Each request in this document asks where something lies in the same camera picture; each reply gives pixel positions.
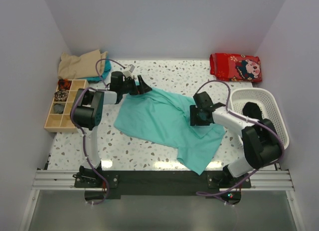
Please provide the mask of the mint green t shirt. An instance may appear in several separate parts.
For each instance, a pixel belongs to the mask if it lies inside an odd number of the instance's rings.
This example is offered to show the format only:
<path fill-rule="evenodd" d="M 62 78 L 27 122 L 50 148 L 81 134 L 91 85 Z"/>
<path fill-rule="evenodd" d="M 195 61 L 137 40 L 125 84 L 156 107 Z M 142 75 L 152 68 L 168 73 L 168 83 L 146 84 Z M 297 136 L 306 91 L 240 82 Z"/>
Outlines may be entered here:
<path fill-rule="evenodd" d="M 218 124 L 191 126 L 190 97 L 153 88 L 143 95 L 127 95 L 114 122 L 127 136 L 177 149 L 177 160 L 201 175 L 225 135 Z"/>

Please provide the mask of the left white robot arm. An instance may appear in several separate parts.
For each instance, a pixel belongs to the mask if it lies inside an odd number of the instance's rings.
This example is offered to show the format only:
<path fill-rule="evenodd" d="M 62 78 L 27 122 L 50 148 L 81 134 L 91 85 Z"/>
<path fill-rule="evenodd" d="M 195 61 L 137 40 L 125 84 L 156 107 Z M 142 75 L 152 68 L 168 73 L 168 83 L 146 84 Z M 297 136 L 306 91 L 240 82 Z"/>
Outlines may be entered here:
<path fill-rule="evenodd" d="M 86 182 L 98 187 L 103 182 L 101 158 L 98 154 L 97 131 L 103 116 L 104 105 L 119 104 L 125 94 L 143 95 L 152 91 L 141 75 L 134 79 L 131 72 L 114 71 L 106 89 L 92 87 L 78 89 L 73 102 L 70 120 L 82 137 L 83 163 L 81 169 L 91 169 L 86 175 Z"/>

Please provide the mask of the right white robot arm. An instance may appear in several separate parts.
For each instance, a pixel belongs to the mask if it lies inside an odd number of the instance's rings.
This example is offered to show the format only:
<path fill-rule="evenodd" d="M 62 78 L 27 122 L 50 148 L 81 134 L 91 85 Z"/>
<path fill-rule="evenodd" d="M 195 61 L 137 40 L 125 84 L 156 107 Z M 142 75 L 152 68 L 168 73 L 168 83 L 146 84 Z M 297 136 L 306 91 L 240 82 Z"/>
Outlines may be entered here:
<path fill-rule="evenodd" d="M 213 103 L 206 92 L 195 93 L 195 104 L 190 106 L 190 125 L 218 124 L 231 129 L 243 142 L 244 156 L 223 168 L 222 182 L 232 188 L 240 176 L 258 170 L 278 160 L 285 148 L 269 119 L 252 119 Z"/>

